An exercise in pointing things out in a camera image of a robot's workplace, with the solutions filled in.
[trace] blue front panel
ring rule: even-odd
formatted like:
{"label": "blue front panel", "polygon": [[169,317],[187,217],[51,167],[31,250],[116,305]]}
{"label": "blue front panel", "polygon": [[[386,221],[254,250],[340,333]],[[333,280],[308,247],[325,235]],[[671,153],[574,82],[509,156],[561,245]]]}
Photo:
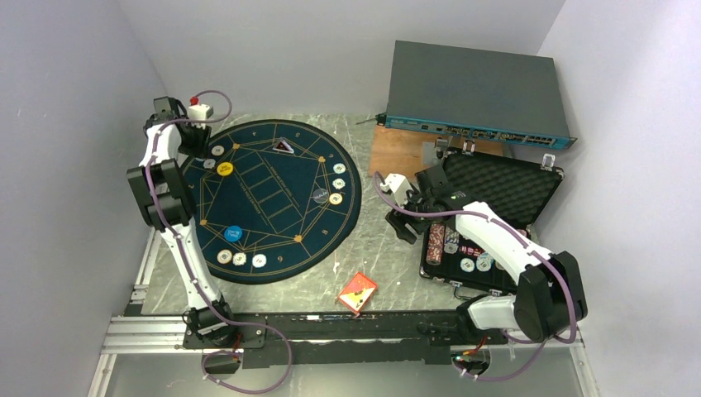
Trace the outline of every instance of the blue front panel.
{"label": "blue front panel", "polygon": [[568,139],[562,136],[527,135],[523,134],[522,132],[511,132],[494,128],[482,128],[478,126],[460,124],[446,125],[445,123],[441,122],[433,122],[430,120],[408,117],[387,116],[385,126],[387,128],[397,128],[401,130],[431,132],[440,135],[462,136],[465,138],[513,143],[516,145],[549,147],[552,149],[566,149],[576,141],[576,138]]}

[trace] yellow poker chip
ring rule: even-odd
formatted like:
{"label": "yellow poker chip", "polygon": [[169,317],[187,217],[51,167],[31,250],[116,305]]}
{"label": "yellow poker chip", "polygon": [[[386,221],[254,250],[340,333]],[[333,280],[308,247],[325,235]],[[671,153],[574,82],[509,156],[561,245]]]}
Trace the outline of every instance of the yellow poker chip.
{"label": "yellow poker chip", "polygon": [[229,176],[232,172],[234,172],[234,165],[228,161],[217,166],[217,174],[221,176]]}

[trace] triangle marker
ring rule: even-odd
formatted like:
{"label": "triangle marker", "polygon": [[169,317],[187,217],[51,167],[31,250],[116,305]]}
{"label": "triangle marker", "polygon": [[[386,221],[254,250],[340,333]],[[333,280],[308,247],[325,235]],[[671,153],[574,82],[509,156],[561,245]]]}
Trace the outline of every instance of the triangle marker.
{"label": "triangle marker", "polygon": [[289,153],[290,155],[294,154],[294,149],[284,138],[280,138],[280,140],[277,143],[275,143],[275,145],[273,146],[273,150],[282,151],[283,153]]}

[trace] wooden board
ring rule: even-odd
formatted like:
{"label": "wooden board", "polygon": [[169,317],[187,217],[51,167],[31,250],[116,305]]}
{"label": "wooden board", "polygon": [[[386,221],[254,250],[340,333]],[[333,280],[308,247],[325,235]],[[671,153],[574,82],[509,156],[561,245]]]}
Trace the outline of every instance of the wooden board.
{"label": "wooden board", "polygon": [[[375,171],[382,175],[396,173],[413,179],[414,174],[426,169],[422,160],[423,142],[435,142],[441,135],[429,132],[413,132],[377,126],[374,129],[368,176]],[[463,139],[454,139],[453,146],[462,146]],[[475,141],[475,150],[490,155],[503,155],[499,142]]]}

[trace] white wall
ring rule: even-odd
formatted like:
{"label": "white wall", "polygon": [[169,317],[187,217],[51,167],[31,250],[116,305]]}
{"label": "white wall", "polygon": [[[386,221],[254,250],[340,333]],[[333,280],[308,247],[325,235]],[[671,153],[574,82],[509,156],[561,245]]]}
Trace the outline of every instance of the white wall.
{"label": "white wall", "polygon": [[395,40],[536,54],[564,2],[119,1],[169,94],[266,112],[382,112]]}
{"label": "white wall", "polygon": [[116,2],[0,2],[0,395],[88,391],[147,228],[126,169],[162,83]]}
{"label": "white wall", "polygon": [[541,237],[579,259],[603,395],[699,395],[699,22],[693,0],[567,0],[539,53],[580,137]]}

